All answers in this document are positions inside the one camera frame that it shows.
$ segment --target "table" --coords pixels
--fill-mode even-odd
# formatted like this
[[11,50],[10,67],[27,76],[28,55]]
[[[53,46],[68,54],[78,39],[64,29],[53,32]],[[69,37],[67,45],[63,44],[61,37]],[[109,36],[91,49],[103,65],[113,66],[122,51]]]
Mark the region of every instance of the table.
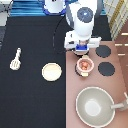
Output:
[[[84,124],[78,117],[75,110],[75,100],[78,93],[88,87],[97,86],[106,90],[113,98],[115,103],[125,99],[126,91],[123,75],[117,56],[117,50],[113,41],[102,41],[101,45],[107,45],[111,48],[111,55],[106,58],[97,56],[96,49],[90,49],[89,57],[94,61],[94,69],[90,76],[82,78],[75,73],[75,65],[79,59],[73,52],[66,53],[66,128],[90,128]],[[115,73],[112,76],[105,77],[98,71],[98,65],[101,62],[110,62],[115,67]],[[114,120],[105,128],[127,128],[128,110],[120,112],[116,110]]]
[[[55,54],[52,46],[60,19],[8,18],[0,51],[0,128],[66,127],[66,55]],[[57,51],[64,50],[67,29],[56,33]],[[13,71],[10,63],[17,48],[21,48],[21,67]],[[57,63],[62,68],[62,75],[55,82],[46,81],[42,76],[42,68],[47,63]]]

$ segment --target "small plate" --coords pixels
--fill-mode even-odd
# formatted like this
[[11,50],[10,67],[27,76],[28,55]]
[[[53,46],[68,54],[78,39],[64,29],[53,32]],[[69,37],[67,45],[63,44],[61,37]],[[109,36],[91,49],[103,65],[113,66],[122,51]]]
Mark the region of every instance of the small plate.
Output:
[[56,63],[48,63],[42,69],[42,75],[47,81],[55,81],[60,78],[61,67]]

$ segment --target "food item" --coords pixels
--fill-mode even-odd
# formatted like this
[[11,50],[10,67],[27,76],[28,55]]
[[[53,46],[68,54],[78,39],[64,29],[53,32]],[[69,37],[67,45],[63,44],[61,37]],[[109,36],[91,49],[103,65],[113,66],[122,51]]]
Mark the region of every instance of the food item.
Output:
[[84,63],[82,63],[82,66],[88,67],[88,63],[87,62],[84,62]]
[[82,68],[82,62],[79,63],[79,67]]
[[82,67],[81,69],[82,69],[82,70],[87,70],[87,68],[86,68],[86,67]]

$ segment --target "bowl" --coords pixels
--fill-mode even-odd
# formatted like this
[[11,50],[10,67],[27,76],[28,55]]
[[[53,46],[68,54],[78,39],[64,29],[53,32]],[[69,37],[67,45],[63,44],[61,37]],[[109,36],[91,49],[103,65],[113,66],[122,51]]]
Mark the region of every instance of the bowl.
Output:
[[[88,63],[88,67],[86,70],[82,70],[81,64],[82,62]],[[76,71],[83,77],[87,77],[91,71],[94,69],[94,62],[88,57],[88,56],[83,56],[77,61],[76,65]]]
[[112,97],[99,87],[87,87],[76,98],[76,112],[79,118],[91,127],[105,127],[115,116]]

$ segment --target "cup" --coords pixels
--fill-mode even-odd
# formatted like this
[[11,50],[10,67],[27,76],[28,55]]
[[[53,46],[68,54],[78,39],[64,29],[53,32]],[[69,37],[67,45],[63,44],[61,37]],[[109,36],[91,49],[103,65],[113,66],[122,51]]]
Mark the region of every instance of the cup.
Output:
[[[82,69],[82,62],[87,62],[88,63],[88,67],[86,70]],[[87,77],[89,76],[89,74],[91,73],[91,71],[94,68],[94,62],[87,56],[87,55],[83,55],[82,58],[80,58],[77,61],[77,65],[76,65],[76,71],[82,76],[82,77]]]

